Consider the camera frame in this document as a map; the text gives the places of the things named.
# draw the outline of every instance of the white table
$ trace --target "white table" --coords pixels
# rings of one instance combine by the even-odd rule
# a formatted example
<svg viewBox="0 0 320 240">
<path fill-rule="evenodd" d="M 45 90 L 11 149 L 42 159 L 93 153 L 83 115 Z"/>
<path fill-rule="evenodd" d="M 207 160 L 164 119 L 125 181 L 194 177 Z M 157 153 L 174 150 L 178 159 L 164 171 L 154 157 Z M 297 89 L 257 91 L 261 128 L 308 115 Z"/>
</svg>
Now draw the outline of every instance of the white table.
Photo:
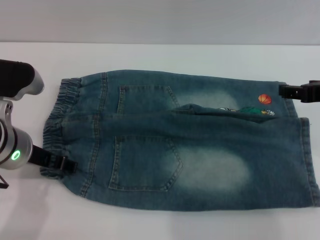
<svg viewBox="0 0 320 240">
<path fill-rule="evenodd" d="M 156 70 L 301 85 L 320 80 L 320 46 L 0 43 L 0 59 L 30 63 L 45 90 L 14 102 L 12 124 L 42 145 L 42 130 L 62 78 L 120 69 Z M 320 183 L 320 103 L 295 102 L 311 123 Z M 39 167 L 0 169 L 1 240 L 315 240 L 320 208 L 169 212 L 120 208 L 71 193 Z"/>
</svg>

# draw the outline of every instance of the white surface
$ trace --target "white surface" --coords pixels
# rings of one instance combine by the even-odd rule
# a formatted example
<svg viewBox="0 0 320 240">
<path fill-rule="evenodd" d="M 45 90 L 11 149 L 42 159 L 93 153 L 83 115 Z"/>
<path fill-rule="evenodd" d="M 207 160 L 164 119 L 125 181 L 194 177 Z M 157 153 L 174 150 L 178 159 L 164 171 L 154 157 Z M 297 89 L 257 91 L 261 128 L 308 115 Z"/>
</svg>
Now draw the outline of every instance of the white surface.
<svg viewBox="0 0 320 240">
<path fill-rule="evenodd" d="M 320 44 L 319 0 L 0 0 L 0 41 Z"/>
<path fill-rule="evenodd" d="M 0 58 L 27 62 L 45 90 L 14 102 L 12 123 L 42 144 L 42 129 L 62 78 L 119 69 L 157 70 L 301 85 L 319 80 L 320 46 L 117 45 L 0 43 Z M 320 103 L 295 101 L 311 122 L 320 182 Z M 320 208 L 166 212 L 133 210 L 86 200 L 38 167 L 0 169 L 10 187 L 0 190 L 1 240 L 315 240 Z"/>
</svg>

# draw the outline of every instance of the green led light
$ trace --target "green led light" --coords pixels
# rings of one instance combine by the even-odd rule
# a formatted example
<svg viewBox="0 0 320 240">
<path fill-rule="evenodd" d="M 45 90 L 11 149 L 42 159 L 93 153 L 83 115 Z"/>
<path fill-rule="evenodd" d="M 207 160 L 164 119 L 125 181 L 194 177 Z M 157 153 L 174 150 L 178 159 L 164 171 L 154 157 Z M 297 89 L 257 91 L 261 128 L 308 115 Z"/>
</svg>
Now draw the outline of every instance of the green led light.
<svg viewBox="0 0 320 240">
<path fill-rule="evenodd" d="M 12 159 L 13 161 L 15 161 L 15 160 L 17 160 L 19 157 L 20 157 L 20 151 L 17 150 L 17 151 L 15 151 L 15 152 L 12 154 L 11 159 Z"/>
</svg>

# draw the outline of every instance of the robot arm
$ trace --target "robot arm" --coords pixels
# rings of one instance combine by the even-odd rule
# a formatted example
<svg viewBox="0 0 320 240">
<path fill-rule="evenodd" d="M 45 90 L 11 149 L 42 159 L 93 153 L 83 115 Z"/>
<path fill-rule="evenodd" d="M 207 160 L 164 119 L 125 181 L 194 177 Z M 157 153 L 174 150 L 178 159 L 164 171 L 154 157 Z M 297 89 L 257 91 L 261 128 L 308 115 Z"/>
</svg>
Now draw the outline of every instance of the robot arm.
<svg viewBox="0 0 320 240">
<path fill-rule="evenodd" d="M 17 169 L 29 162 L 69 172 L 76 170 L 76 162 L 34 146 L 26 132 L 12 126 L 11 100 L 20 100 L 24 94 L 38 95 L 43 89 L 44 82 L 30 64 L 0 60 L 0 168 Z M 0 180 L 0 189 L 6 189 L 8 183 L 1 176 Z"/>
<path fill-rule="evenodd" d="M 279 95 L 285 99 L 298 99 L 302 103 L 320 102 L 320 81 L 311 80 L 301 86 L 280 85 Z"/>
</svg>

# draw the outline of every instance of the jeans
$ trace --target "jeans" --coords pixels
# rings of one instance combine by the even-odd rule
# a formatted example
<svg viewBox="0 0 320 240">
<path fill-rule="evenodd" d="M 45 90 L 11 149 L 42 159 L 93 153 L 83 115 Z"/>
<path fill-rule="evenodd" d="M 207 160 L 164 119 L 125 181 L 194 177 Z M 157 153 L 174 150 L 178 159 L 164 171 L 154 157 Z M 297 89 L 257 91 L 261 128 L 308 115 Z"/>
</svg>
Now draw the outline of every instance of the jeans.
<svg viewBox="0 0 320 240">
<path fill-rule="evenodd" d="M 41 174 L 135 209 L 319 207 L 309 120 L 280 84 L 140 70 L 63 79 L 43 148 L 78 168 Z"/>
</svg>

